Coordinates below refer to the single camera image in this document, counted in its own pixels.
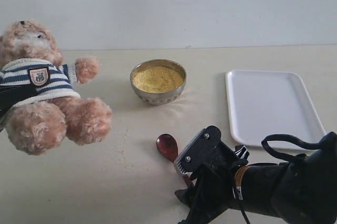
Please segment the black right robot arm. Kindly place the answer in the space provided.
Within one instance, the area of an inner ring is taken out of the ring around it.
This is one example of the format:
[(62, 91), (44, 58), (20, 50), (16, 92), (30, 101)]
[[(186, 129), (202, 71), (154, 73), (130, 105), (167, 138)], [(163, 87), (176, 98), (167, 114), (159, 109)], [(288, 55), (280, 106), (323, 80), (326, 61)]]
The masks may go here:
[(231, 150), (221, 132), (200, 132), (176, 161), (195, 185), (175, 192), (189, 208), (185, 223), (209, 223), (229, 209), (276, 217), (287, 223), (336, 222), (336, 134), (306, 143), (273, 134), (262, 146), (280, 163), (247, 161), (247, 150)]

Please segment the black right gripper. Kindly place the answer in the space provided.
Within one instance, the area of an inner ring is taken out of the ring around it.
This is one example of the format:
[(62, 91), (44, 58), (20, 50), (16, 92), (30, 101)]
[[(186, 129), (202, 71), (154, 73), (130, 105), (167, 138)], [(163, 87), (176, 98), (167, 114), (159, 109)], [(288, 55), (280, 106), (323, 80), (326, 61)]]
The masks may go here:
[(238, 210), (249, 223), (246, 213), (263, 214), (263, 166), (261, 163), (178, 164), (183, 175), (191, 173), (186, 189), (175, 191), (179, 201), (189, 208), (180, 223), (210, 223), (228, 209)]

